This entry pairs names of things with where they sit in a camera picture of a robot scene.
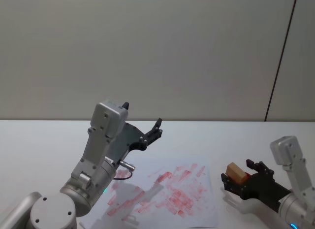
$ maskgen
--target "white table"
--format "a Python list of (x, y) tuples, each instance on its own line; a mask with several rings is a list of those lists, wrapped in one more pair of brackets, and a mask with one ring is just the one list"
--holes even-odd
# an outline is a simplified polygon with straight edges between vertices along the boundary
[[(154, 124), (130, 123), (143, 132)], [(88, 127), (88, 121), (0, 121), (0, 212), (30, 192), (58, 192), (83, 154)], [(200, 156), (207, 159), (220, 229), (266, 229), (275, 215), (264, 205), (255, 206), (260, 218), (241, 214), (222, 199), (225, 194), (221, 190), (221, 173), (229, 163), (235, 162), (246, 169), (248, 158), (264, 161), (275, 171), (276, 181), (290, 188), (286, 173), (274, 161), (270, 142), (284, 135), (296, 135), (308, 162), (315, 159), (315, 123), (163, 122), (161, 128), (161, 139), (145, 152), (131, 154), (144, 158)], [(307, 164), (307, 167), (315, 183), (315, 165)]]

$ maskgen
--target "cable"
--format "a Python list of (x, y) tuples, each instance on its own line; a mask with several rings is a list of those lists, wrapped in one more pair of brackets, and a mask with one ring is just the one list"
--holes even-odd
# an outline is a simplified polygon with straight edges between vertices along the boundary
[(129, 178), (131, 178), (132, 177), (132, 171), (129, 171), (130, 172), (130, 176), (128, 176), (128, 177), (125, 177), (125, 178), (113, 178), (113, 180), (127, 180), (127, 179), (129, 179)]

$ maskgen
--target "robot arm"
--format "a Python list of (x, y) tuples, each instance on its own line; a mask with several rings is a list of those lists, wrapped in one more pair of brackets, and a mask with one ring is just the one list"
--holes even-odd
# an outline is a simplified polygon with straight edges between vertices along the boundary
[(285, 136), (270, 144), (277, 164), (283, 165), (292, 184), (292, 192), (273, 178), (263, 162), (247, 160), (247, 166), (257, 171), (242, 184), (222, 174), (224, 189), (241, 199), (256, 198), (276, 211), (294, 229), (315, 229), (315, 188), (305, 166), (301, 148), (294, 136)]
[(91, 210), (114, 179), (116, 169), (121, 165), (134, 171), (135, 167), (124, 161), (127, 154), (145, 150), (162, 135), (162, 119), (148, 133), (126, 123), (128, 106), (127, 102), (117, 106), (109, 100), (96, 105), (83, 156), (60, 193), (31, 193), (0, 222), (0, 229), (76, 229), (76, 217)]

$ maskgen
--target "small block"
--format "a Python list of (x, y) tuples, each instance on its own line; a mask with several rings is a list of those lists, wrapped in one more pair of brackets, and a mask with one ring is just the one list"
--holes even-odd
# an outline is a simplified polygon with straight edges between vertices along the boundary
[(248, 175), (235, 163), (230, 163), (227, 166), (225, 174), (239, 185), (242, 185), (248, 179)]

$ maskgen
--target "wall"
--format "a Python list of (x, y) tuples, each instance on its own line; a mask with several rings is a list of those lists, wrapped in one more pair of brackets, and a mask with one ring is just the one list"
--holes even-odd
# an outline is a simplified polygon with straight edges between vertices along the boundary
[(297, 0), (268, 121), (315, 121), (315, 0)]
[(0, 119), (264, 120), (294, 0), (0, 0)]

